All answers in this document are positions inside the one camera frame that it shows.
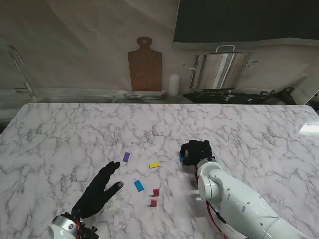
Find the wooden block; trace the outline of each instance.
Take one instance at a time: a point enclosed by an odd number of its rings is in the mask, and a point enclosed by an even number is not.
[[[156,207],[156,199],[151,199],[151,207]]]
[[[125,153],[124,158],[123,158],[123,162],[127,162],[129,160],[129,157],[130,157],[130,153]]]
[[[150,168],[156,168],[156,167],[160,167],[160,163],[150,163],[149,164]]]
[[[158,196],[159,196],[159,190],[153,189],[153,197],[158,197]]]
[[[136,181],[134,182],[134,184],[135,184],[136,189],[137,189],[139,192],[144,189],[143,186],[142,186],[142,184],[141,184],[141,182],[140,182],[139,180],[136,180]]]

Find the red block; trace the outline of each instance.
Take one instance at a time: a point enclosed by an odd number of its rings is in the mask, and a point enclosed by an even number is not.
[[[153,197],[158,197],[158,196],[159,196],[159,190],[153,189]]]
[[[151,199],[151,207],[156,207],[156,199]]]

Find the wooden cutting board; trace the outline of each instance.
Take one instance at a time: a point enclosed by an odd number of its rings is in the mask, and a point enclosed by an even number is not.
[[[139,37],[137,51],[128,52],[132,91],[161,91],[162,54],[150,49],[152,40]]]

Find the black glove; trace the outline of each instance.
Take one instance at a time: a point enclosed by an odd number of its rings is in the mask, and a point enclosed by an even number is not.
[[[110,180],[110,176],[120,167],[120,162],[108,163],[93,178],[90,185],[86,188],[82,197],[72,208],[71,215],[76,218],[88,218],[98,213],[104,204],[123,187],[123,182],[117,182],[108,190],[104,191],[106,184]]]
[[[188,151],[188,157],[183,161],[186,166],[196,166],[202,159],[213,156],[208,140],[204,142],[191,140],[189,143],[183,144],[180,151],[181,157],[185,157],[186,150]]]

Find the white robotic arm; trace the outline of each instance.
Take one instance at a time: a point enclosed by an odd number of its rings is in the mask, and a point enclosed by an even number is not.
[[[95,226],[86,228],[85,224],[78,221],[70,214],[65,213],[53,219],[49,225],[49,239],[98,239],[99,236],[95,233],[98,229]]]
[[[215,205],[235,230],[250,239],[309,239],[268,205],[263,197],[222,170],[214,158],[197,165],[198,188],[203,200]]]

